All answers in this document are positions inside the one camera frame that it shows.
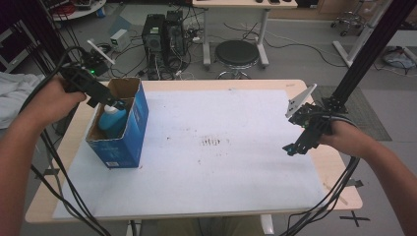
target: desk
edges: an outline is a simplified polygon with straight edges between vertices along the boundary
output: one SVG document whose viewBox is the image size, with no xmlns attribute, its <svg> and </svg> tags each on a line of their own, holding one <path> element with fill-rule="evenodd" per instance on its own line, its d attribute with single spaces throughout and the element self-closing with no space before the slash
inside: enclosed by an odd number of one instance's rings
<svg viewBox="0 0 417 236">
<path fill-rule="evenodd" d="M 173 91 L 173 90 L 229 90 L 229 89 L 283 89 L 288 97 L 294 97 L 306 88 L 302 81 L 298 80 L 268 80 L 268 81 L 144 81 L 144 90 L 147 91 Z M 58 152 L 61 155 L 64 165 L 68 168 L 79 149 L 82 137 L 88 126 L 93 109 L 84 103 L 74 116 L 67 134 L 63 138 Z M 311 157 L 319 173 L 319 178 L 323 182 L 323 189 L 328 192 L 328 187 L 332 186 L 341 172 L 344 164 L 337 151 L 331 147 L 312 149 Z M 52 176 L 46 176 L 48 181 L 54 182 Z M 45 186 L 40 185 L 26 215 L 26 220 L 32 223 L 44 223 L 57 221 L 52 214 L 57 206 L 57 200 L 48 192 Z M 355 209 L 362 206 L 362 201 L 355 187 L 347 187 L 341 194 L 340 201 L 336 209 Z M 257 213 L 275 213 L 281 211 L 265 210 Z M 146 218 L 164 217 L 160 215 L 143 216 Z"/>
<path fill-rule="evenodd" d="M 257 3 L 255 0 L 208 0 L 208 1 L 198 1 L 193 0 L 193 5 L 195 7 L 204 8 L 204 38 L 203 38 L 203 54 L 204 60 L 203 63 L 206 67 L 208 67 L 211 63 L 210 55 L 209 55 L 209 30 L 208 30 L 208 20 L 209 20 L 209 8 L 246 8 L 246 9 L 260 9 L 263 11 L 261 20 L 261 30 L 260 36 L 257 40 L 258 50 L 260 51 L 260 60 L 263 67 L 269 65 L 269 61 L 267 55 L 265 53 L 263 41 L 265 32 L 267 29 L 267 22 L 268 22 L 268 14 L 270 9 L 292 9 L 297 8 L 297 3 L 295 0 L 291 2 L 284 2 L 280 1 L 280 4 L 270 4 L 268 0 L 264 0 L 262 3 Z"/>
</svg>

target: chair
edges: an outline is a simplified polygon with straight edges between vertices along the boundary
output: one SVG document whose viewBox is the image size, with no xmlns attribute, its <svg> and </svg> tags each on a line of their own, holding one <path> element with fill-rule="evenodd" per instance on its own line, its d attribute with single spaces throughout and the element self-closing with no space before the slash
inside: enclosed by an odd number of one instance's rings
<svg viewBox="0 0 417 236">
<path fill-rule="evenodd" d="M 340 36 L 346 36 L 347 33 L 352 29 L 358 29 L 362 31 L 363 27 L 365 26 L 366 19 L 359 15 L 362 6 L 365 2 L 377 2 L 378 0 L 359 0 L 358 4 L 356 5 L 355 9 L 352 12 L 344 12 L 340 17 L 336 19 L 333 23 L 331 23 L 331 27 L 335 28 L 337 23 L 341 25 L 345 25 L 344 31 L 340 33 Z"/>
<path fill-rule="evenodd" d="M 217 77 L 218 80 L 224 78 L 226 74 L 230 74 L 230 79 L 234 80 L 242 79 L 242 77 L 251 79 L 241 70 L 256 65 L 260 58 L 258 47 L 255 44 L 243 40 L 221 42 L 215 48 L 214 56 L 215 61 L 219 61 L 230 69 L 230 71 L 220 73 Z"/>
</svg>

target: black metal pole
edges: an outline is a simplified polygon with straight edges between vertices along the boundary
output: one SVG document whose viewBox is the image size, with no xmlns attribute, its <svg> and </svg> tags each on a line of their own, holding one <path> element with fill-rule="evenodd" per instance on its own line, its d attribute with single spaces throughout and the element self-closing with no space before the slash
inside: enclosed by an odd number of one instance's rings
<svg viewBox="0 0 417 236">
<path fill-rule="evenodd" d="M 416 7 L 417 0 L 392 0 L 373 33 L 354 59 L 339 86 L 329 98 L 328 108 L 339 111 L 353 90 L 359 85 L 369 68 L 395 35 L 411 11 Z"/>
</svg>

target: table leg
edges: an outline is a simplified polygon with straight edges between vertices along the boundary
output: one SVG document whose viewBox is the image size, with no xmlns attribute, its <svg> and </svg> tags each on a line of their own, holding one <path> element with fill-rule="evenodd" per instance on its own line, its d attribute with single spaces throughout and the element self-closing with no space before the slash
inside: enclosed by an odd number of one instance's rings
<svg viewBox="0 0 417 236">
<path fill-rule="evenodd" d="M 270 9 L 264 9 L 264 12 L 263 12 L 263 15 L 262 15 L 262 25 L 261 25 L 261 30 L 260 30 L 260 37 L 258 38 L 258 41 L 257 41 L 257 47 L 258 47 L 258 50 L 260 51 L 261 63 L 262 63 L 264 68 L 269 65 L 267 54 L 265 52 L 264 45 L 263 45 L 263 41 L 264 41 L 264 37 L 265 37 L 265 31 L 267 30 L 267 21 L 268 21 L 269 11 L 270 11 Z"/>
<path fill-rule="evenodd" d="M 209 67 L 211 60 L 210 60 L 210 56 L 209 56 L 209 33 L 208 33 L 208 8 L 205 8 L 204 11 L 204 38 L 203 38 L 203 64 L 206 67 Z"/>
</svg>

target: computer tower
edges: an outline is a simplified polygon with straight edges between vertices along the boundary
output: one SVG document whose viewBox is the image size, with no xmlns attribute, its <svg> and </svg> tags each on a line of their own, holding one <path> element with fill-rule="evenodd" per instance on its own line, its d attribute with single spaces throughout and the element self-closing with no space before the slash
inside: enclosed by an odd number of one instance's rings
<svg viewBox="0 0 417 236">
<path fill-rule="evenodd" d="M 142 31 L 149 80 L 160 80 L 161 70 L 168 64 L 169 41 L 164 23 L 165 15 L 149 14 Z"/>
<path fill-rule="evenodd" d="M 183 27 L 183 11 L 168 11 L 165 20 L 166 31 L 168 34 L 171 55 L 184 56 L 185 41 Z"/>
</svg>

